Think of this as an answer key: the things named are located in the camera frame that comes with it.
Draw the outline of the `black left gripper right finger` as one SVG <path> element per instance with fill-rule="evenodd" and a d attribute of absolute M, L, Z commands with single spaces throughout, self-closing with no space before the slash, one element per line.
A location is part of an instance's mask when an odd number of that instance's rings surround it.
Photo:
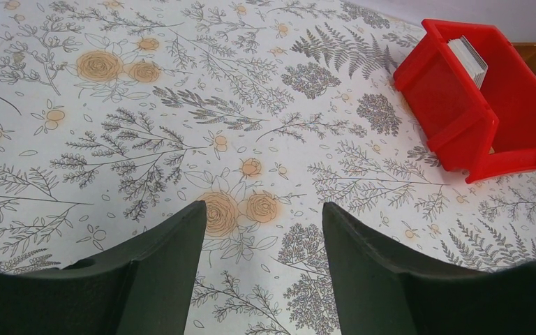
<path fill-rule="evenodd" d="M 536 261 L 493 273 L 452 265 L 333 202 L 322 230 L 343 334 L 536 334 Z"/>

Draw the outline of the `red plastic bin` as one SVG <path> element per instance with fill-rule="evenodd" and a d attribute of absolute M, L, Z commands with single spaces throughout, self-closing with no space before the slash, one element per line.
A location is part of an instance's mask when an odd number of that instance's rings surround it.
<path fill-rule="evenodd" d="M 466 182 L 536 170 L 536 76 L 495 26 L 425 19 L 394 72 L 428 148 Z M 464 37 L 489 65 L 480 87 L 449 48 Z"/>

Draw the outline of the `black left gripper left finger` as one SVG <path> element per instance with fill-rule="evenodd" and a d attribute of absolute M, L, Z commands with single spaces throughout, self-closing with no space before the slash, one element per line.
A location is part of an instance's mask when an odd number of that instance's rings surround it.
<path fill-rule="evenodd" d="M 195 201 L 63 269 L 0 274 L 0 334 L 183 334 L 206 225 Z"/>

